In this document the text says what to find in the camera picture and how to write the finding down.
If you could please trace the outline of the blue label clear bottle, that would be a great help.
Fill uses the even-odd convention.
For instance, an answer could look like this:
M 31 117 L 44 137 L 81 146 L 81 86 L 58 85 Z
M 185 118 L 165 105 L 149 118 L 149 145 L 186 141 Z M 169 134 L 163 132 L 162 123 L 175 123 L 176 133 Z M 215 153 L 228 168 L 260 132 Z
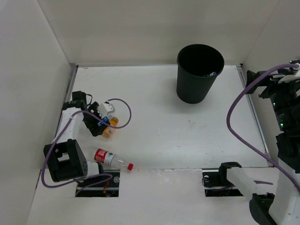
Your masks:
M 112 118 L 112 117 L 111 117 L 110 115 L 105 116 L 105 117 L 103 117 L 103 118 L 101 119 L 100 122 L 98 122 L 97 125 L 98 125 L 99 127 L 101 127 L 104 123 L 108 123 L 108 122 L 110 121 L 111 118 Z

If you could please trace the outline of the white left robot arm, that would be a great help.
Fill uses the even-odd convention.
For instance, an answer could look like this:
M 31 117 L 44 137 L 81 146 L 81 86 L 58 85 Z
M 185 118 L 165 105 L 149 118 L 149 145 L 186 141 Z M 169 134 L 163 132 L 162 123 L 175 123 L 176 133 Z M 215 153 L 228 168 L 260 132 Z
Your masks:
M 53 143 L 45 145 L 43 149 L 48 158 L 48 171 L 54 182 L 89 177 L 90 183 L 95 187 L 104 184 L 102 165 L 86 159 L 77 138 L 82 124 L 92 136 L 102 135 L 113 112 L 115 109 L 109 101 L 101 104 L 88 103 L 86 93 L 72 93 L 72 100 L 62 106 L 61 122 Z

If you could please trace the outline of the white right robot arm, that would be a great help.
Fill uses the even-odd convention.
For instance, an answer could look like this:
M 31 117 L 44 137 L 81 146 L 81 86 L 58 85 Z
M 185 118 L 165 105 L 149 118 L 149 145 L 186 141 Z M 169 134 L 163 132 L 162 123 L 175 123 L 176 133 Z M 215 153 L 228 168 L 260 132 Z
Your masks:
M 265 90 L 259 95 L 271 100 L 281 133 L 276 137 L 278 162 L 261 153 L 241 138 L 231 127 L 232 112 L 246 94 L 257 87 Z M 272 163 L 279 171 L 276 193 L 260 188 L 246 175 L 239 163 L 222 163 L 217 180 L 222 185 L 233 184 L 248 200 L 249 210 L 259 225 L 298 225 L 300 223 L 300 65 L 281 64 L 264 73 L 247 72 L 245 89 L 237 96 L 227 113 L 229 131 L 254 152 Z

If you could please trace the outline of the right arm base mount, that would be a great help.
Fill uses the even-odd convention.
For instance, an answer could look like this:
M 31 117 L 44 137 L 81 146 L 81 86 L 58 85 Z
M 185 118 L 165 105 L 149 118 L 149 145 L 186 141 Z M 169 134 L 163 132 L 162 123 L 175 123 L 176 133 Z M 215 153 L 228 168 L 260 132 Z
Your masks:
M 223 181 L 215 169 L 202 171 L 202 185 L 206 197 L 243 196 L 232 183 Z

